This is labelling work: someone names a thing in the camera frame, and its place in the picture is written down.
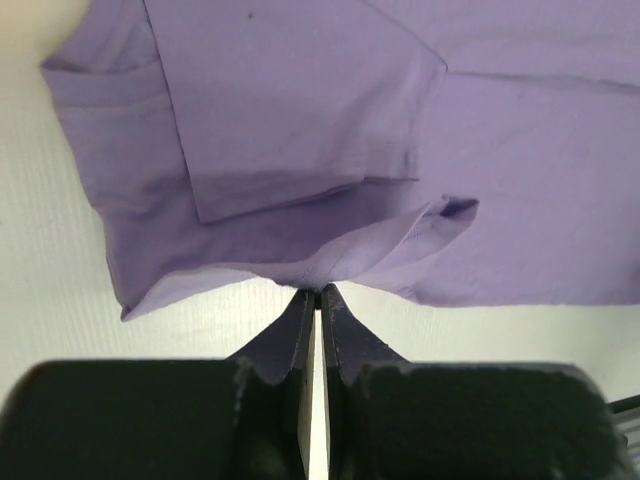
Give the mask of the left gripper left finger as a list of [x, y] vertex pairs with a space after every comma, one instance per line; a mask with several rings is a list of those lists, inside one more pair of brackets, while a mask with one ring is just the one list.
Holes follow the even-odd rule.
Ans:
[[5, 479], [303, 479], [315, 299], [225, 359], [57, 360], [1, 411]]

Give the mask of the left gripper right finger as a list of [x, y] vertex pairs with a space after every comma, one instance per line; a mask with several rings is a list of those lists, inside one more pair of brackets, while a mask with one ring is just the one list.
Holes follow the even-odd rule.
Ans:
[[554, 363], [418, 363], [319, 297], [333, 479], [626, 479], [599, 389]]

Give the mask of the purple t shirt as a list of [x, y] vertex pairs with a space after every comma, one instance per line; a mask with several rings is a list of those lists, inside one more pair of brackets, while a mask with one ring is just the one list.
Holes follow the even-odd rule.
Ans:
[[125, 319], [639, 300], [635, 1], [94, 1], [41, 71]]

